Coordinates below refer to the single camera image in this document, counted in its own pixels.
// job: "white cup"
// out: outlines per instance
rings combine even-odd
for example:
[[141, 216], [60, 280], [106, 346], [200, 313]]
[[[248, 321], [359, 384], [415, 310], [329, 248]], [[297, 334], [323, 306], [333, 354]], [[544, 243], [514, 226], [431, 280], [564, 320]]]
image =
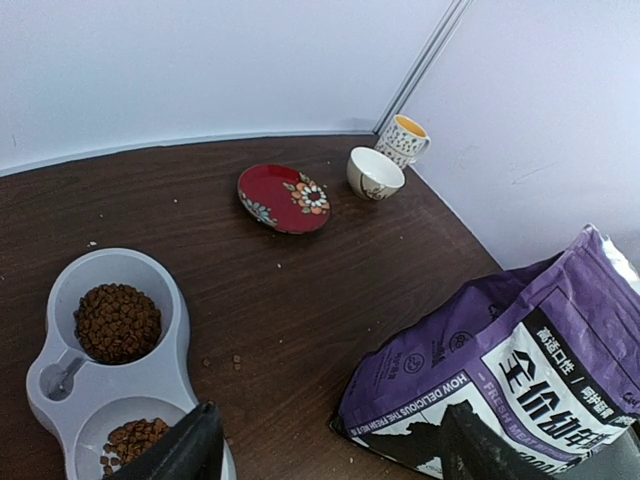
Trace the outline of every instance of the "white cup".
[[404, 115], [395, 115], [374, 147], [400, 168], [416, 163], [431, 145], [431, 138], [418, 123]]
[[347, 179], [356, 195], [369, 200], [388, 198], [404, 185], [404, 173], [400, 167], [380, 152], [367, 147], [351, 150]]

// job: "kibble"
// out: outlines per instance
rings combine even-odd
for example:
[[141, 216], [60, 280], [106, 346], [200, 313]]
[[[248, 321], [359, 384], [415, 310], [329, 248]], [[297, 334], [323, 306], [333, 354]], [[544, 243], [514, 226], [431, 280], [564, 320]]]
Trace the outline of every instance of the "kibble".
[[114, 457], [100, 457], [103, 466], [104, 477], [113, 474], [113, 467], [125, 466], [146, 452], [152, 445], [160, 440], [169, 431], [169, 426], [160, 418], [152, 422], [137, 420], [125, 423], [113, 430], [109, 436], [109, 443], [103, 450], [107, 454], [115, 454]]
[[160, 310], [153, 300], [129, 285], [89, 290], [74, 316], [82, 348], [108, 365], [144, 357], [154, 349], [162, 330]]

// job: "dark brown wood surface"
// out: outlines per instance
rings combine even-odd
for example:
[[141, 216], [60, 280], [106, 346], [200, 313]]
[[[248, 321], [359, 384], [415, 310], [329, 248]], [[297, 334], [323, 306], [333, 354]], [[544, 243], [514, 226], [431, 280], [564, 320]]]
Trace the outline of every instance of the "dark brown wood surface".
[[[373, 141], [155, 148], [0, 178], [0, 478], [64, 478], [24, 385], [49, 289], [89, 242], [140, 250], [174, 275], [191, 314], [192, 384], [219, 402], [240, 479], [426, 478], [339, 438], [328, 421], [362, 355], [498, 267], [413, 172], [382, 202], [351, 192], [349, 151]], [[328, 224], [287, 236], [251, 219], [235, 189], [256, 163], [326, 184]]]

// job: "white teacup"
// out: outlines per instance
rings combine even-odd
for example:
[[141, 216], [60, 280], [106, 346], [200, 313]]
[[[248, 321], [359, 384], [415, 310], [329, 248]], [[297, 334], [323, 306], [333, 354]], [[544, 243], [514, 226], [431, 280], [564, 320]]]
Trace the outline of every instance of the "white teacup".
[[380, 135], [375, 149], [400, 168], [416, 163], [418, 156], [431, 145], [431, 138], [418, 123], [404, 115], [395, 115]]
[[382, 153], [367, 147], [351, 150], [347, 163], [347, 179], [361, 198], [383, 200], [404, 185], [404, 173]]

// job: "white wall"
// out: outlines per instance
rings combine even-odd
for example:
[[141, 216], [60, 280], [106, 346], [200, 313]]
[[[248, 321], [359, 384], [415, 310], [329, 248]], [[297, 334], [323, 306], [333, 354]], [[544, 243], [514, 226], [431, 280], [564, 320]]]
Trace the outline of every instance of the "white wall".
[[476, 0], [404, 112], [419, 173], [504, 267], [587, 222], [640, 266], [640, 2]]
[[128, 145], [370, 131], [449, 0], [5, 0], [0, 174]]

